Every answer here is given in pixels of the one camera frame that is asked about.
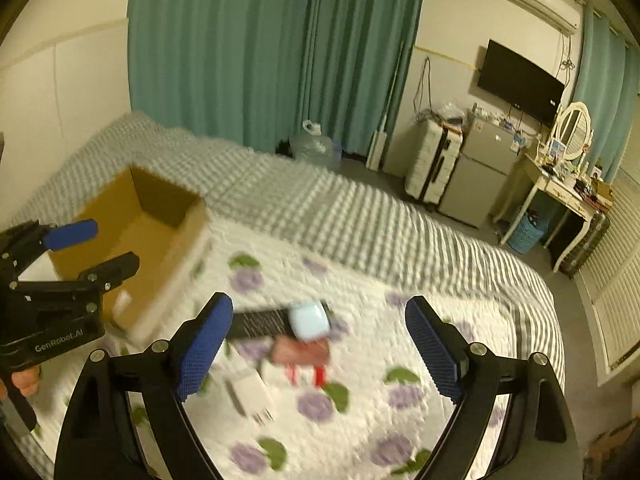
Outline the person's left hand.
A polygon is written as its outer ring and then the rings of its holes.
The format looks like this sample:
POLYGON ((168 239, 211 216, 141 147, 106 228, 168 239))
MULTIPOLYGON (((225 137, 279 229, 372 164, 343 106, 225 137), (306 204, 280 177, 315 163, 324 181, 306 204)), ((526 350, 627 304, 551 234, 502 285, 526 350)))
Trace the person's left hand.
POLYGON ((41 367, 36 365, 28 368, 27 370, 21 370, 20 372, 13 373, 11 376, 11 384, 21 393, 24 398, 34 396, 40 386, 41 367))

